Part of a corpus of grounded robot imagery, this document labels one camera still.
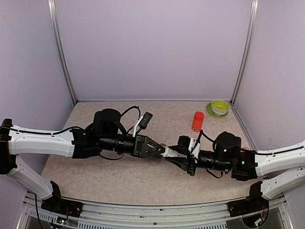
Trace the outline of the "small white pill bottle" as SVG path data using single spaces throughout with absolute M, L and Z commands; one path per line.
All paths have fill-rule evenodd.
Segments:
M 165 148 L 165 151 L 160 154 L 162 157 L 179 157 L 183 156 L 183 154 L 178 153 L 176 150 L 170 149 L 169 147 Z

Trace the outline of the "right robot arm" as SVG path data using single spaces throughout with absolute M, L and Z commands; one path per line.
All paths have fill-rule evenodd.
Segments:
M 274 178 L 259 181 L 250 187 L 244 208 L 255 211 L 263 200 L 271 200 L 284 191 L 298 186 L 305 180 L 305 144 L 283 147 L 269 151 L 255 151 L 241 147 L 241 138 L 229 132 L 222 132 L 212 141 L 211 151 L 200 148 L 200 138 L 180 136 L 175 146 L 166 147 L 162 156 L 194 176 L 197 168 L 209 174 L 219 171 L 231 174 L 238 181 L 257 179 L 281 171 Z

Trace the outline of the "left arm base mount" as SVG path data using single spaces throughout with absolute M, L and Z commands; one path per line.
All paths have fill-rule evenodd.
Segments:
M 41 208 L 67 217 L 79 218 L 83 204 L 78 201 L 62 198 L 59 186 L 53 181 L 50 183 L 52 186 L 51 197 L 42 201 Z

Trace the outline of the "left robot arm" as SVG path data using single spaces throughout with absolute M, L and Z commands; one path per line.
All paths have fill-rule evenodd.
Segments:
M 129 135 L 121 123 L 122 114 L 114 109 L 97 111 L 93 122 L 85 129 L 69 127 L 49 133 L 13 126 L 5 119 L 0 126 L 0 173 L 7 175 L 47 201 L 56 212 L 62 212 L 67 202 L 59 187 L 47 181 L 21 159 L 21 154 L 43 154 L 85 159 L 100 156 L 103 150 L 133 157 L 147 158 L 168 155 L 168 149 L 147 136 Z

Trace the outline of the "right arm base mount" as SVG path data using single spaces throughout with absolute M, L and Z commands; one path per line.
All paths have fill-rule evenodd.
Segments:
M 246 198 L 227 203 L 230 217 L 246 215 L 269 208 L 269 201 L 262 196 L 262 183 L 262 181 L 258 181 L 252 184 Z

